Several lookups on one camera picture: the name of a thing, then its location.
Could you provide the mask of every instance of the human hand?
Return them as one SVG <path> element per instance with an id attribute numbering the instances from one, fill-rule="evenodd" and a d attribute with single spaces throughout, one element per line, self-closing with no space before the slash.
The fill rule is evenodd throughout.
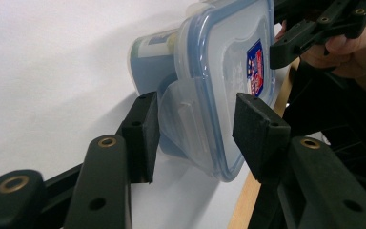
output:
<path id="1" fill-rule="evenodd" d="M 282 26 L 276 39 L 286 30 L 285 23 Z M 366 91 L 366 27 L 357 39 L 347 39 L 344 35 L 332 37 L 324 46 L 312 46 L 300 57 L 318 69 L 335 68 L 333 74 L 354 79 Z"/>

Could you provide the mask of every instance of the container lid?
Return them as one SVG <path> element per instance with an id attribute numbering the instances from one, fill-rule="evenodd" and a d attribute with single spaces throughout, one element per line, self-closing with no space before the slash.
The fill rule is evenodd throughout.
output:
<path id="1" fill-rule="evenodd" d="M 178 31 L 177 80 L 159 101 L 160 146 L 228 182 L 244 162 L 232 137 L 236 94 L 253 94 L 269 105 L 273 99 L 274 3 L 221 0 L 208 5 Z"/>

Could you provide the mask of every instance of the mounting hole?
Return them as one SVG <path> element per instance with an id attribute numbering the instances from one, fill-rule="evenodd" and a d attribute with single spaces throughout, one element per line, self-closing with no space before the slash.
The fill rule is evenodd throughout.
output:
<path id="1" fill-rule="evenodd" d="M 364 13 L 365 13 L 365 9 L 356 10 L 356 14 L 364 14 Z"/>
<path id="2" fill-rule="evenodd" d="M 140 121 L 134 121 L 132 123 L 133 126 L 141 126 L 141 122 Z"/>
<path id="3" fill-rule="evenodd" d="M 100 147 L 111 147 L 111 146 L 115 145 L 116 142 L 117 141 L 115 140 L 114 137 L 105 137 L 99 141 L 99 146 Z"/>
<path id="4" fill-rule="evenodd" d="M 313 150 L 316 150 L 316 149 L 319 149 L 320 148 L 320 144 L 319 142 L 313 140 L 313 139 L 302 139 L 301 140 L 301 144 L 305 147 L 308 147 L 310 149 L 313 149 Z"/>
<path id="5" fill-rule="evenodd" d="M 16 192 L 17 190 L 25 187 L 28 183 L 29 177 L 27 176 L 15 176 L 7 178 L 0 184 L 0 193 L 8 194 Z"/>
<path id="6" fill-rule="evenodd" d="M 321 17 L 320 18 L 320 22 L 322 23 L 328 23 L 330 21 L 330 19 L 328 17 Z"/>
<path id="7" fill-rule="evenodd" d="M 103 208 L 106 205 L 106 200 L 103 198 L 96 198 L 94 200 L 91 201 L 91 203 L 89 204 L 89 209 L 91 209 L 92 211 L 97 211 L 100 210 L 101 208 Z"/>
<path id="8" fill-rule="evenodd" d="M 348 199 L 346 199 L 346 200 L 343 200 L 343 203 L 344 203 L 344 205 L 345 205 L 348 209 L 350 209 L 350 210 L 352 210 L 352 211 L 354 211 L 354 212 L 362 212 L 362 207 L 361 207 L 361 205 L 359 205 L 358 203 L 356 203 L 356 202 L 354 202 L 354 201 L 352 201 L 352 200 L 348 200 Z"/>

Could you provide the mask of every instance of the brass screw hole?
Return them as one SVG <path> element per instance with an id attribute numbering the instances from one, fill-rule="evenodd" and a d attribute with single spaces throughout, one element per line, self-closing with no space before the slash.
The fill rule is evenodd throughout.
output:
<path id="1" fill-rule="evenodd" d="M 22 189 L 29 183 L 29 177 L 27 176 L 15 176 L 4 180 L 0 184 L 0 193 L 9 194 Z"/>
<path id="2" fill-rule="evenodd" d="M 365 10 L 364 9 L 358 9 L 356 10 L 356 14 L 364 14 Z"/>
<path id="3" fill-rule="evenodd" d="M 114 137 L 106 137 L 106 138 L 103 138 L 99 141 L 99 146 L 100 147 L 111 147 L 113 145 L 115 145 L 117 141 L 115 140 Z"/>
<path id="4" fill-rule="evenodd" d="M 312 140 L 312 139 L 302 139 L 301 144 L 305 147 L 308 147 L 310 149 L 316 150 L 320 148 L 319 142 Z"/>
<path id="5" fill-rule="evenodd" d="M 330 19 L 328 17 L 322 17 L 322 18 L 320 18 L 320 21 L 323 23 L 328 23 L 330 21 Z"/>

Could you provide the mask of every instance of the finger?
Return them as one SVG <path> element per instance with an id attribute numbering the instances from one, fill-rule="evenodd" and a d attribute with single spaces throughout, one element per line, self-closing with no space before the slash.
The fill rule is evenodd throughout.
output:
<path id="1" fill-rule="evenodd" d="M 331 37 L 325 46 L 333 54 L 350 54 L 361 49 L 361 41 L 361 36 L 358 39 L 347 39 L 346 36 L 340 35 Z"/>
<path id="2" fill-rule="evenodd" d="M 334 71 L 333 74 L 344 77 L 344 78 L 361 78 L 366 75 L 366 70 L 362 68 L 355 59 L 351 59 L 347 63 L 343 63 L 338 66 Z"/>
<path id="3" fill-rule="evenodd" d="M 342 63 L 350 61 L 350 55 L 324 55 L 323 46 L 312 46 L 301 55 L 301 59 L 318 69 L 338 67 Z"/>
<path id="4" fill-rule="evenodd" d="M 351 58 L 349 54 L 338 55 L 333 53 L 325 53 L 324 46 L 312 46 L 309 50 L 306 51 L 310 56 L 319 59 L 320 61 L 327 62 L 336 62 L 336 63 L 345 63 L 348 62 Z"/>
<path id="5" fill-rule="evenodd" d="M 347 39 L 344 35 L 332 37 L 326 42 L 326 49 L 334 54 L 349 54 L 366 50 L 366 27 L 357 39 Z"/>
<path id="6" fill-rule="evenodd" d="M 283 21 L 281 23 L 281 30 L 278 32 L 278 34 L 275 36 L 275 42 L 277 42 L 281 37 L 284 36 L 285 31 L 287 30 L 287 21 Z"/>

